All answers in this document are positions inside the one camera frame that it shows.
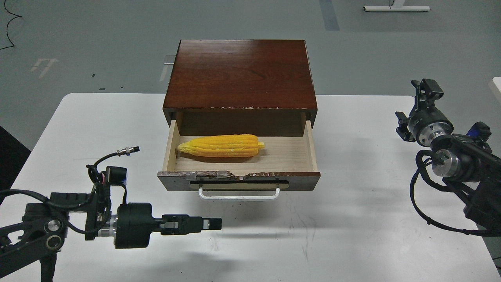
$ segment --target corn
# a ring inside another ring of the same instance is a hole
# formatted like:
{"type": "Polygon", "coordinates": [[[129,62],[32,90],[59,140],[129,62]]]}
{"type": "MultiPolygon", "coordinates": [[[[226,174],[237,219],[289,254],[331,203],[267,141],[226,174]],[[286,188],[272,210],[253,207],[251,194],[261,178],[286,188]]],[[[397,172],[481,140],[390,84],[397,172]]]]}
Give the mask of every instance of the corn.
{"type": "Polygon", "coordinates": [[[255,135],[233,134],[195,138],[180,144],[177,150],[194,156],[232,158],[255,156],[264,147],[255,135]]]}

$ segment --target robotic arm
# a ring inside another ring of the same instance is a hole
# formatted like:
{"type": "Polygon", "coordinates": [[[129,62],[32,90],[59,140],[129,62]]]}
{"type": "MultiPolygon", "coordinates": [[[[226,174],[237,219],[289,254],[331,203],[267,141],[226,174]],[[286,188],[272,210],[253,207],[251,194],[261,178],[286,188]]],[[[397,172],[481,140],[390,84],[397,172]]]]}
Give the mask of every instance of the robotic arm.
{"type": "Polygon", "coordinates": [[[410,185],[411,201],[418,214],[439,228],[477,236],[501,236],[501,159],[492,154],[487,144],[490,128],[483,122],[475,123],[466,135],[453,134],[452,123],[435,107],[443,91],[433,79],[412,80],[416,88],[414,107],[407,117],[396,112],[396,132],[407,142],[416,142],[431,150],[417,153],[417,171],[410,185]],[[433,182],[426,170],[442,177],[445,185],[433,182]],[[446,226],[426,216],[414,200],[414,184],[421,175],[430,186],[454,193],[464,204],[465,217],[486,230],[465,230],[446,226]],[[479,182],[472,189],[465,182],[479,182]]]}
{"type": "Polygon", "coordinates": [[[185,214],[151,216],[150,203],[127,203],[127,169],[106,167],[99,172],[97,165],[113,156],[138,152],[139,147],[125,148],[87,165],[89,177],[94,183],[92,191],[86,193],[51,193],[47,198],[27,190],[3,190],[0,197],[14,194],[31,196],[41,203],[26,205],[22,222],[0,228],[0,278],[21,269],[28,264],[40,261],[41,281],[52,281],[56,266],[56,253],[64,244],[68,228],[85,235],[85,240],[96,237],[114,237],[116,249],[146,248],[150,234],[186,235],[202,230],[221,230],[220,218],[201,218],[185,214]],[[122,204],[117,214],[111,214],[110,188],[121,186],[124,189],[122,204]],[[69,222],[69,213],[86,212],[85,230],[69,222]],[[22,230],[24,233],[12,244],[8,235],[22,230]]]}

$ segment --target black cable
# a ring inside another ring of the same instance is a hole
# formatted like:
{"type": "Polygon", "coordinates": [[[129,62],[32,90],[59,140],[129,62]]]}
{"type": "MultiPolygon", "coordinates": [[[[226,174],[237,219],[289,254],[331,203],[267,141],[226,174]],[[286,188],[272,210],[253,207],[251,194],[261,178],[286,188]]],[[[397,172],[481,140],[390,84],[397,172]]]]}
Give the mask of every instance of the black cable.
{"type": "Polygon", "coordinates": [[[53,252],[40,259],[41,277],[40,282],[52,282],[56,270],[57,253],[53,252]]]}
{"type": "Polygon", "coordinates": [[[431,158],[427,158],[424,160],[424,166],[427,167],[429,165],[431,165],[433,163],[432,159],[431,158]]]}
{"type": "Polygon", "coordinates": [[[84,205],[89,204],[92,201],[92,197],[93,197],[94,193],[95,193],[95,188],[92,188],[92,191],[90,193],[90,197],[87,200],[85,200],[84,202],[76,204],[76,205],[56,204],[53,201],[51,201],[49,198],[47,198],[46,196],[44,196],[40,193],[37,193],[35,191],[29,191],[29,190],[18,190],[18,189],[3,190],[3,191],[0,191],[0,196],[5,195],[5,197],[8,197],[8,196],[12,196],[12,195],[22,194],[22,195],[26,195],[26,196],[30,196],[32,198],[35,198],[38,201],[40,201],[40,202],[42,202],[42,203],[44,203],[44,204],[46,204],[49,207],[54,208],[54,209],[73,210],[73,209],[78,209],[84,205]]]}
{"type": "Polygon", "coordinates": [[[446,185],[440,185],[436,182],[434,182],[431,178],[430,175],[428,174],[428,171],[426,170],[426,165],[423,162],[423,157],[428,156],[431,157],[431,159],[434,162],[437,162],[438,160],[434,160],[435,158],[435,153],[433,151],[428,151],[428,150],[420,150],[416,154],[416,165],[417,169],[421,173],[421,178],[431,187],[442,191],[442,192],[452,192],[446,185]]]}
{"type": "Polygon", "coordinates": [[[65,216],[61,216],[61,221],[63,223],[65,223],[71,230],[77,232],[77,233],[80,233],[80,234],[92,234],[92,233],[95,233],[97,231],[99,231],[100,229],[102,229],[106,223],[108,222],[108,220],[110,220],[110,217],[111,217],[111,200],[110,199],[107,199],[106,200],[106,211],[105,211],[105,217],[102,221],[102,223],[97,226],[96,228],[94,229],[91,229],[91,230],[82,230],[78,227],[76,227],[75,225],[73,225],[71,222],[69,222],[69,220],[65,217],[65,216]]]}
{"type": "Polygon", "coordinates": [[[13,15],[13,16],[16,16],[15,18],[12,18],[8,23],[7,23],[7,27],[5,28],[5,33],[7,34],[7,39],[9,40],[9,42],[12,44],[12,46],[7,46],[7,47],[3,47],[3,48],[0,48],[0,50],[3,50],[3,49],[7,49],[7,48],[10,48],[10,47],[14,47],[14,43],[12,42],[10,36],[9,36],[9,24],[17,19],[17,18],[21,18],[22,16],[20,15],[17,15],[17,14],[14,14],[14,13],[11,13],[11,11],[7,10],[7,6],[6,6],[6,3],[7,3],[7,0],[4,0],[4,8],[5,8],[5,11],[7,11],[7,13],[13,15]]]}
{"type": "Polygon", "coordinates": [[[411,182],[410,182],[410,188],[409,188],[409,193],[410,193],[410,200],[412,202],[412,205],[414,206],[414,209],[416,212],[421,216],[424,220],[426,220],[427,224],[431,224],[435,227],[438,227],[440,229],[444,229],[447,231],[452,231],[452,232],[459,232],[463,233],[466,235],[474,235],[474,236],[482,236],[482,237],[497,237],[501,236],[501,232],[494,232],[491,230],[467,230],[467,229],[458,229],[454,227],[450,227],[448,225],[442,224],[438,221],[435,221],[431,219],[431,217],[427,216],[425,213],[423,213],[416,204],[416,201],[414,199],[414,185],[416,184],[417,178],[419,177],[420,174],[420,169],[416,170],[416,173],[412,176],[411,182]]]}
{"type": "Polygon", "coordinates": [[[123,183],[120,183],[117,186],[120,186],[120,187],[122,187],[124,189],[124,195],[122,197],[122,204],[125,205],[125,204],[127,204],[127,187],[123,183]]]}
{"type": "Polygon", "coordinates": [[[86,168],[88,168],[89,178],[91,179],[92,183],[96,182],[101,183],[103,181],[102,175],[97,169],[97,165],[100,164],[102,161],[114,156],[118,156],[118,152],[107,154],[106,156],[98,159],[93,165],[86,165],[86,168]]]}

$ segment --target connector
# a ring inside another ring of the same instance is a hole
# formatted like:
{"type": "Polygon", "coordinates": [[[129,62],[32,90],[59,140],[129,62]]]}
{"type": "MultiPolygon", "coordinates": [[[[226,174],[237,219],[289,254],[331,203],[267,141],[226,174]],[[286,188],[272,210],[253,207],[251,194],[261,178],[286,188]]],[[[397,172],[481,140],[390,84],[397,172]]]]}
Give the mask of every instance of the connector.
{"type": "Polygon", "coordinates": [[[127,169],[107,166],[104,172],[104,182],[111,185],[127,184],[127,169]]]}
{"type": "Polygon", "coordinates": [[[132,148],[125,147],[125,149],[118,150],[117,151],[117,155],[118,156],[121,156],[121,155],[128,155],[128,156],[130,156],[131,153],[135,153],[135,152],[139,152],[139,146],[132,147],[132,148]]]}

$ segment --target screw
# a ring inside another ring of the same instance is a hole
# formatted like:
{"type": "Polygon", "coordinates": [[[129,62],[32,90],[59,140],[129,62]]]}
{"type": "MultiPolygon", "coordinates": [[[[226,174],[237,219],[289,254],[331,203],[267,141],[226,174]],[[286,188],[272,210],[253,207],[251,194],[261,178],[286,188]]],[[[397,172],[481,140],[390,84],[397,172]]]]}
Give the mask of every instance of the screw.
{"type": "Polygon", "coordinates": [[[58,231],[60,228],[61,228],[62,224],[61,224],[61,221],[59,221],[59,219],[53,219],[49,222],[47,222],[47,229],[54,232],[54,231],[58,231]]]}

